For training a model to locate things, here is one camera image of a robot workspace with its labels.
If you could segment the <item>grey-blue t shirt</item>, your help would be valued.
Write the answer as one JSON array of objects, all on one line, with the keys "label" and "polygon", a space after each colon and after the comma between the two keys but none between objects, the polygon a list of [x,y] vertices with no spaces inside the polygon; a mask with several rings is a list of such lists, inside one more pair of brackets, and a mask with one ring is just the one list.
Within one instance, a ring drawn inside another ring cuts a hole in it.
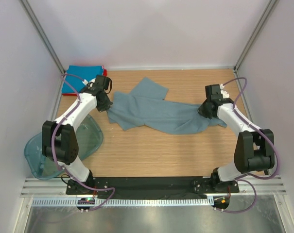
[{"label": "grey-blue t shirt", "polygon": [[165,100],[168,91],[144,77],[129,94],[115,92],[107,111],[109,122],[117,123],[124,131],[147,126],[169,134],[196,134],[210,126],[227,127],[220,119],[199,115],[200,104]]}]

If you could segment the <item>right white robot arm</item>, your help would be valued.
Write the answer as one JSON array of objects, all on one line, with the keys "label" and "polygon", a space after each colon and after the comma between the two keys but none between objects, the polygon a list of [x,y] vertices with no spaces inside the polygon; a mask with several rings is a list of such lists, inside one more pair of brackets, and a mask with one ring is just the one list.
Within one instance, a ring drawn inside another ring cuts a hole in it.
[{"label": "right white robot arm", "polygon": [[200,116],[222,120],[237,136],[233,161],[215,168],[209,180],[215,192],[225,192],[234,181],[253,171],[265,171],[275,166],[274,134],[254,125],[237,108],[222,84],[205,87],[206,100],[198,108]]}]

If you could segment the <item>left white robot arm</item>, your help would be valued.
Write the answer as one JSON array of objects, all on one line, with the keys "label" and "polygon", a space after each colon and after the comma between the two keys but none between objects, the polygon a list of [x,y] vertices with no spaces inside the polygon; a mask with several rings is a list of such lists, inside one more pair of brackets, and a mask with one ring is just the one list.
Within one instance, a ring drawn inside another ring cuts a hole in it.
[{"label": "left white robot arm", "polygon": [[94,109],[107,111],[112,106],[108,94],[112,90],[112,80],[97,75],[87,81],[77,75],[61,76],[76,95],[75,102],[57,119],[45,121],[42,126],[42,154],[53,161],[59,171],[65,172],[83,194],[92,191],[109,191],[111,188],[96,189],[94,178],[79,158],[76,131],[86,116]]}]

